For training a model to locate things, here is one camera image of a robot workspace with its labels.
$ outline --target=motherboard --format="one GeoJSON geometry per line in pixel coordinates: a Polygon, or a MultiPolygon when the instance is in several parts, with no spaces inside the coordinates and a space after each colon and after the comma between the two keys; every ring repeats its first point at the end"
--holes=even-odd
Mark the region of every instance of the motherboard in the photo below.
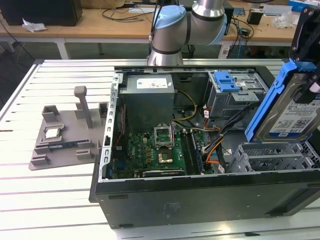
{"type": "Polygon", "coordinates": [[[129,133],[127,156],[123,155],[115,160],[115,176],[119,179],[183,176],[193,174],[192,169],[196,169],[194,174],[199,174],[202,171],[199,169],[202,166],[200,155],[190,153],[193,154],[195,150],[199,152],[204,144],[200,131],[129,133]]]}

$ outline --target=yellow cable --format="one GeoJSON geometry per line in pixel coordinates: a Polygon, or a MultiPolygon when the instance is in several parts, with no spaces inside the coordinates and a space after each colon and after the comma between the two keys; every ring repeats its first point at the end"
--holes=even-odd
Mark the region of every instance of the yellow cable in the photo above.
{"type": "Polygon", "coordinates": [[[193,106],[194,106],[194,110],[193,110],[192,115],[187,116],[187,117],[183,117],[183,118],[174,118],[174,119],[172,119],[173,121],[185,121],[185,120],[188,120],[188,119],[192,118],[194,115],[196,115],[197,105],[196,105],[195,101],[188,94],[186,94],[184,91],[182,91],[182,90],[177,90],[177,91],[180,92],[180,93],[183,93],[188,99],[190,99],[191,102],[193,103],[193,106]]]}

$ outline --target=desk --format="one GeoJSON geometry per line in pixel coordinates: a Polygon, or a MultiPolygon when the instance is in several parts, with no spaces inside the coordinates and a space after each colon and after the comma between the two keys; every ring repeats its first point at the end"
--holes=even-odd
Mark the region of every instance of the desk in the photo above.
{"type": "MultiPolygon", "coordinates": [[[[235,8],[249,9],[245,2],[230,1],[235,8]]],[[[139,13],[116,13],[114,18],[124,18],[139,13]]],[[[152,20],[152,13],[147,17],[152,20]]],[[[247,16],[239,16],[246,21],[247,16]]],[[[254,36],[248,45],[257,46],[290,46],[295,29],[276,29],[272,26],[273,17],[263,16],[258,26],[253,26],[254,36]]],[[[148,20],[123,23],[103,18],[99,9],[83,9],[82,18],[77,26],[47,26],[48,30],[35,33],[28,32],[22,26],[8,26],[7,29],[20,42],[53,42],[56,43],[62,59],[69,59],[65,43],[148,43],[151,23],[148,20]]],[[[221,41],[219,58],[226,58],[229,47],[237,38],[234,25],[229,29],[228,35],[221,41]]],[[[13,39],[0,26],[0,42],[12,43],[13,39]]]]}
{"type": "MultiPolygon", "coordinates": [[[[280,59],[193,59],[185,65],[267,66],[280,59]]],[[[94,164],[30,171],[45,105],[75,110],[74,87],[87,87],[90,109],[109,101],[107,66],[145,66],[145,60],[46,60],[34,64],[0,111],[0,239],[248,239],[306,240],[320,236],[320,200],[290,217],[111,230],[98,204],[88,201],[94,164]],[[245,237],[245,232],[261,236],[245,237]]]]}

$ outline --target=processor chip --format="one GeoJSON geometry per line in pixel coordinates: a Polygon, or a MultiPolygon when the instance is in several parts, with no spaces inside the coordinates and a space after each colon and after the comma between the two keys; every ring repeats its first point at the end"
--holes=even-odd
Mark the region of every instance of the processor chip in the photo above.
{"type": "Polygon", "coordinates": [[[60,128],[51,128],[45,132],[45,139],[58,138],[60,134],[60,128]]]}
{"type": "Polygon", "coordinates": [[[159,149],[157,155],[159,164],[172,164],[174,162],[172,149],[159,149]]]}

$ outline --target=table leg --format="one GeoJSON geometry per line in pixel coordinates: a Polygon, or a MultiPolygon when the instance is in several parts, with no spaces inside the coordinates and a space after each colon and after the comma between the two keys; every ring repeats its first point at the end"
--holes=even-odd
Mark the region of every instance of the table leg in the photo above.
{"type": "Polygon", "coordinates": [[[221,48],[220,48],[218,59],[226,59],[228,57],[228,53],[229,53],[230,47],[231,47],[230,43],[224,43],[223,42],[221,44],[221,48]]]}
{"type": "Polygon", "coordinates": [[[9,53],[13,54],[15,52],[15,48],[12,46],[11,42],[4,41],[1,44],[6,50],[8,50],[9,53]]]}
{"type": "Polygon", "coordinates": [[[98,49],[99,49],[99,54],[100,54],[100,55],[105,54],[104,51],[103,51],[103,49],[102,49],[102,43],[98,43],[98,49]]]}
{"type": "Polygon", "coordinates": [[[56,42],[56,45],[58,46],[61,59],[63,59],[63,60],[70,59],[70,55],[69,55],[68,50],[66,48],[66,43],[61,40],[61,41],[56,42]]]}

